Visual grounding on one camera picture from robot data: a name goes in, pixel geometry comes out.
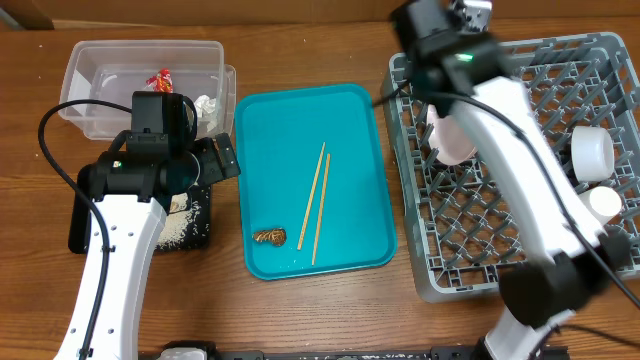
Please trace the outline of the white tissue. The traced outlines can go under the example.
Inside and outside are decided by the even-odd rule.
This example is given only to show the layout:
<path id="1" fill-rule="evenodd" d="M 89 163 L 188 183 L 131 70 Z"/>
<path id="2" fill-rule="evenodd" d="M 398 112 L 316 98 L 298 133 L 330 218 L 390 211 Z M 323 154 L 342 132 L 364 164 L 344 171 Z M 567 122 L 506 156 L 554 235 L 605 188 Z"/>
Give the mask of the white tissue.
<path id="1" fill-rule="evenodd" d="M 208 95 L 201 95 L 194 105 L 198 116 L 198 136 L 204 137 L 218 126 L 218 100 Z"/>

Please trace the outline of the red snack wrapper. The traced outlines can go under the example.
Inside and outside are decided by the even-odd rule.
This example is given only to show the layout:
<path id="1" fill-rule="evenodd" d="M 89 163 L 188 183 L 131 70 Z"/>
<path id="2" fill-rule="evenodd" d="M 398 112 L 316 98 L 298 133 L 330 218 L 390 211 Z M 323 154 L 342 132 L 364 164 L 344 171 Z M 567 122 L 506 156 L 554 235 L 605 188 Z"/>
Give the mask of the red snack wrapper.
<path id="1" fill-rule="evenodd" d="M 172 93 L 174 90 L 171 72 L 168 68 L 160 69 L 146 81 L 145 91 Z"/>

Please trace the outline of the brown dried mushroom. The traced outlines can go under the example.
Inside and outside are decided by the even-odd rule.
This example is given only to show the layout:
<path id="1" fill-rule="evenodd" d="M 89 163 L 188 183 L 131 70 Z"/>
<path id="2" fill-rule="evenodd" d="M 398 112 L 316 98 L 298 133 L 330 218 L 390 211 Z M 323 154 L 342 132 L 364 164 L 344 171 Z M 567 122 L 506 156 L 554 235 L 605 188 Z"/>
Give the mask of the brown dried mushroom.
<path id="1" fill-rule="evenodd" d="M 252 238 L 256 243 L 270 243 L 279 247 L 286 243 L 287 235 L 284 228 L 273 228 L 257 231 Z"/>

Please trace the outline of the wooden chopstick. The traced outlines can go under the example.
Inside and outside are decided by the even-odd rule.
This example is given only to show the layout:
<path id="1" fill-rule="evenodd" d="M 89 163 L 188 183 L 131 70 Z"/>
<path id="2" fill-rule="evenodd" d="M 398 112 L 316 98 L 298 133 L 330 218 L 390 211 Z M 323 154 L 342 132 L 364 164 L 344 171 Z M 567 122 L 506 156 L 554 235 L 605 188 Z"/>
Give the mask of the wooden chopstick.
<path id="1" fill-rule="evenodd" d="M 319 174 L 320 174 L 320 169 L 321 169 L 321 165 L 322 165 L 322 162 L 323 162 L 325 148 L 326 148 L 326 142 L 323 142 L 322 147 L 321 147 L 321 151 L 320 151 L 320 154 L 319 154 L 319 157 L 318 157 L 318 161 L 317 161 L 317 164 L 316 164 L 316 169 L 315 169 L 315 173 L 314 173 L 314 177 L 313 177 L 313 182 L 312 182 L 311 189 L 310 189 L 310 192 L 309 192 L 309 197 L 308 197 L 308 201 L 307 201 L 307 206 L 306 206 L 306 210 L 305 210 L 303 224 L 302 224 L 302 227 L 301 227 L 300 236 L 299 236 L 299 240 L 298 240 L 298 244 L 297 244 L 297 250 L 301 250 L 302 246 L 304 244 L 304 238 L 305 238 L 306 229 L 307 229 L 307 226 L 308 226 L 308 221 L 309 221 L 309 217 L 310 217 L 310 212 L 311 212 L 313 200 L 314 200 L 314 197 L 315 197 L 315 192 L 316 192 L 316 188 L 317 188 L 317 182 L 318 182 L 318 179 L 319 179 Z"/>
<path id="2" fill-rule="evenodd" d="M 316 231 L 315 231 L 315 237 L 314 237 L 314 246 L 313 246 L 313 253 L 312 253 L 312 266 L 315 266 L 316 264 L 319 238 L 320 238 L 320 233 L 322 228 L 324 204 L 325 204 L 325 198 L 326 198 L 326 188 L 327 188 L 329 171 L 330 171 L 330 163 L 331 163 L 331 154 L 329 153 L 326 158 L 325 171 L 324 171 L 324 177 L 323 177 L 323 183 L 322 183 L 322 189 L 321 189 L 321 199 L 319 204 L 319 211 L 318 211 Z"/>

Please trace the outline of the large white plate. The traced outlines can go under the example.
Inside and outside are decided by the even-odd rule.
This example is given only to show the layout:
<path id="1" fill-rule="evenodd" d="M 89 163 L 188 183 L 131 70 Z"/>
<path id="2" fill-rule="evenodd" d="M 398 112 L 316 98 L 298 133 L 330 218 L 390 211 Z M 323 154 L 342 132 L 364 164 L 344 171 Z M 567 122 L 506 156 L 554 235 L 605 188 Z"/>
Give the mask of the large white plate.
<path id="1" fill-rule="evenodd" d="M 433 126 L 428 136 L 428 144 L 432 149 L 438 150 L 436 159 L 439 162 L 454 166 L 475 156 L 476 147 L 453 116 L 441 118 L 436 108 L 429 105 L 426 120 L 428 125 Z"/>

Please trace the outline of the grey rimmed bowl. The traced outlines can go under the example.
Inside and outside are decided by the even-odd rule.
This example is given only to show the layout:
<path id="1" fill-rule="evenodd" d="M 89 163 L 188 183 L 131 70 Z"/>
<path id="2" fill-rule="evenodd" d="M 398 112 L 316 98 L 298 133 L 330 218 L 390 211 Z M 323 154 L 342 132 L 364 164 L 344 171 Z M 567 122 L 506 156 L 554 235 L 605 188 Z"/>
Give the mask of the grey rimmed bowl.
<path id="1" fill-rule="evenodd" d="M 571 161 L 580 182 L 608 179 L 614 172 L 615 162 L 609 132 L 600 127 L 575 127 L 571 136 Z"/>

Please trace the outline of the white cup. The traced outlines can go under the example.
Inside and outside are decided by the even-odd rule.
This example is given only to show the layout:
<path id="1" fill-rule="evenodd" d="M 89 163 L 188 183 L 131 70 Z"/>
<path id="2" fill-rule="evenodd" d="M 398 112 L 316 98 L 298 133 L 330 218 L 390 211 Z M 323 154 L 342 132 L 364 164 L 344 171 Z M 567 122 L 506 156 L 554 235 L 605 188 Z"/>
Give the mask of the white cup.
<path id="1" fill-rule="evenodd" d="M 612 188 L 598 186 L 578 195 L 589 212 L 605 225 L 616 217 L 622 210 L 622 199 Z"/>

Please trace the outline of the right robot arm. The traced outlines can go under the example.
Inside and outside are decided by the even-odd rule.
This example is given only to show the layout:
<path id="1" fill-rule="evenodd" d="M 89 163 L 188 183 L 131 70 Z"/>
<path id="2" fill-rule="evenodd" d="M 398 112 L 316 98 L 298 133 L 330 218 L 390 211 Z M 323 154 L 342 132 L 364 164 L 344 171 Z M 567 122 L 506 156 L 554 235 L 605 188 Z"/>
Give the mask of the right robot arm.
<path id="1" fill-rule="evenodd" d="M 579 199 L 533 116 L 524 83 L 489 32 L 466 33 L 434 0 L 390 14 L 409 60 L 414 98 L 454 119 L 507 202 L 526 253 L 500 278 L 505 309 L 476 359 L 535 359 L 550 335 L 609 286 L 627 236 L 608 231 Z"/>

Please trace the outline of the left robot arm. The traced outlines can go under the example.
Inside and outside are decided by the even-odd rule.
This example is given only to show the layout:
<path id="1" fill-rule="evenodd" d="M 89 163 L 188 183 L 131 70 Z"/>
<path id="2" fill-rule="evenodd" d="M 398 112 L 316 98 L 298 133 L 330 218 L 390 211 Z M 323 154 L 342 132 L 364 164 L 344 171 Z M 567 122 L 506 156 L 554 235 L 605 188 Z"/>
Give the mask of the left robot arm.
<path id="1" fill-rule="evenodd" d="M 48 149 L 43 155 L 88 210 L 88 249 L 59 359 L 135 359 L 149 268 L 175 195 L 235 178 L 228 134 L 197 136 L 194 103 L 136 91 L 129 129 L 89 167 L 82 190 Z"/>

